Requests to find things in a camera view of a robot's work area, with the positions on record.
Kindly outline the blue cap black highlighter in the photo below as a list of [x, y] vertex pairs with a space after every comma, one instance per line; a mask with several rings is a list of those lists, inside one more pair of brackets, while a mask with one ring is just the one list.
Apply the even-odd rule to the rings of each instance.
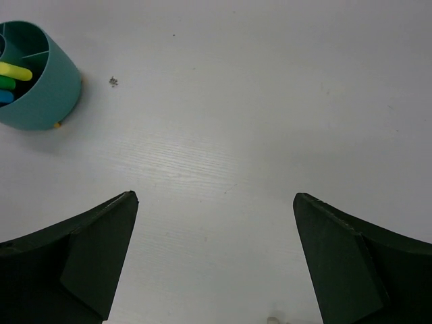
[[15, 100], [14, 94], [8, 90], [0, 90], [0, 103], [7, 105], [12, 103]]

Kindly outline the yellow cap black highlighter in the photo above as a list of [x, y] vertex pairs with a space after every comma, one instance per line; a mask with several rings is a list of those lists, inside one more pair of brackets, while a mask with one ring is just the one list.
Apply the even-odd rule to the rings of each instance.
[[20, 81], [30, 81], [33, 77], [29, 69], [3, 61], [0, 62], [0, 75]]

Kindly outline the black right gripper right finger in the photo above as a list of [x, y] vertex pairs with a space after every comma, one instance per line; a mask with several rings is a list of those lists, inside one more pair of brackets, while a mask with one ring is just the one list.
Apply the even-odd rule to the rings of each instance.
[[293, 202], [324, 323], [430, 323], [431, 244], [311, 196]]

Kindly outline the green cap black highlighter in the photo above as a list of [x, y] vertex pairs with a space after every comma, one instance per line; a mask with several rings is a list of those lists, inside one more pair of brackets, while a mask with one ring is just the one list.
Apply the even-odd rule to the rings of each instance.
[[14, 90], [16, 88], [16, 81], [7, 76], [0, 76], [0, 89], [1, 90]]

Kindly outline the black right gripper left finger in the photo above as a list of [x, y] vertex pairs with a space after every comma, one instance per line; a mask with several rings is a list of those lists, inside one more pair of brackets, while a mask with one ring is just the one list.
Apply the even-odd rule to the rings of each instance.
[[102, 323], [109, 318], [138, 212], [128, 191], [1, 243], [2, 323]]

